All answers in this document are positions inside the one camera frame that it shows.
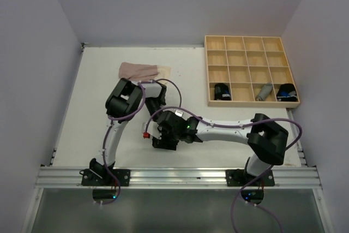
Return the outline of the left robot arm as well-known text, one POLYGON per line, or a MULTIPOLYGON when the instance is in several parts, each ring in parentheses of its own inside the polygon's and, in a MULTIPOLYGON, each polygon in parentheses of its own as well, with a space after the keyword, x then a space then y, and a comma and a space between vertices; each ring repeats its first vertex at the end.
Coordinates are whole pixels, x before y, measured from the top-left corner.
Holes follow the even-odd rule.
POLYGON ((90 161, 89 170, 101 185, 112 182, 111 170, 116 160, 116 150, 126 125, 143 108, 146 100, 157 106, 165 105, 167 87, 156 81, 134 83, 121 78, 105 103, 107 131, 100 153, 90 161))

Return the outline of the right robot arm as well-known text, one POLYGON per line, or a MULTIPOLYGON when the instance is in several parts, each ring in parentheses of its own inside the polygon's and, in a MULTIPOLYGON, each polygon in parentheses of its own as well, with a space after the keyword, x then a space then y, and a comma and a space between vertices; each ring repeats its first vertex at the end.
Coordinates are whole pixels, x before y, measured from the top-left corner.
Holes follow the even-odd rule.
POLYGON ((250 120, 237 122, 209 120, 191 114, 185 119, 173 111, 163 111, 152 116, 144 126, 144 137, 153 139, 153 147, 176 150, 182 141, 188 144, 208 141, 236 142, 249 146, 253 155, 248 158, 243 179, 256 185, 262 173, 270 166, 280 166, 288 141, 288 131, 262 113, 250 120))

